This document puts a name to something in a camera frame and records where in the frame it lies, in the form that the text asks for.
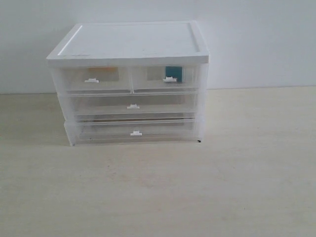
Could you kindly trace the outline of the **teal label pill bottle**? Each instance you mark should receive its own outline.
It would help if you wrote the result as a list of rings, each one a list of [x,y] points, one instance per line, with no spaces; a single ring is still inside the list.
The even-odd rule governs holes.
[[[165,79],[166,82],[182,82],[183,80],[183,68],[175,66],[165,67]]]

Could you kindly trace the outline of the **yellow cheese wedge block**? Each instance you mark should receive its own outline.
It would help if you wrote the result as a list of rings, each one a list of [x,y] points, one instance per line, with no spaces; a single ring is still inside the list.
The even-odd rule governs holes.
[[[118,71],[117,67],[91,67],[89,71],[93,73],[115,73]]]

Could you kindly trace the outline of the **white plastic drawer cabinet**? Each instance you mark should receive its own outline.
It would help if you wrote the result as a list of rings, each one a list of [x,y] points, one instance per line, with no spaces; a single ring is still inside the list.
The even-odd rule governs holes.
[[[72,146],[156,141],[201,142],[209,62],[210,53],[195,21],[76,24],[47,56],[48,67],[65,119],[64,128]],[[148,66],[200,66],[200,88],[196,92],[184,93],[133,92],[131,69]],[[131,91],[129,93],[71,93],[65,89],[63,73],[65,69],[90,67],[126,68]],[[71,97],[163,94],[197,94],[196,111],[79,116],[75,114],[71,103]],[[197,136],[79,141],[75,135],[75,126],[78,123],[176,119],[195,120]]]

